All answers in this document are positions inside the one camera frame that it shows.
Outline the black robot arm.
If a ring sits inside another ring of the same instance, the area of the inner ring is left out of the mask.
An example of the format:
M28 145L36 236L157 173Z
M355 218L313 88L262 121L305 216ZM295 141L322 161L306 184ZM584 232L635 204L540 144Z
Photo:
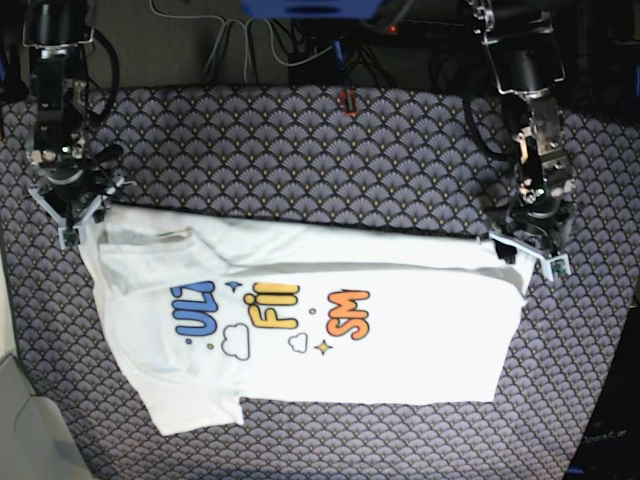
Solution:
M48 185L41 198L66 228L98 195L85 154L90 114L84 47L94 37L88 12L86 1L29 1L22 33L36 107L26 155Z
M562 1L471 1L498 92L520 102L509 112L515 152L507 155L516 179L513 197L494 209L490 230L507 258L523 251L553 271L565 271L575 181L565 150L553 88L566 78L553 29Z

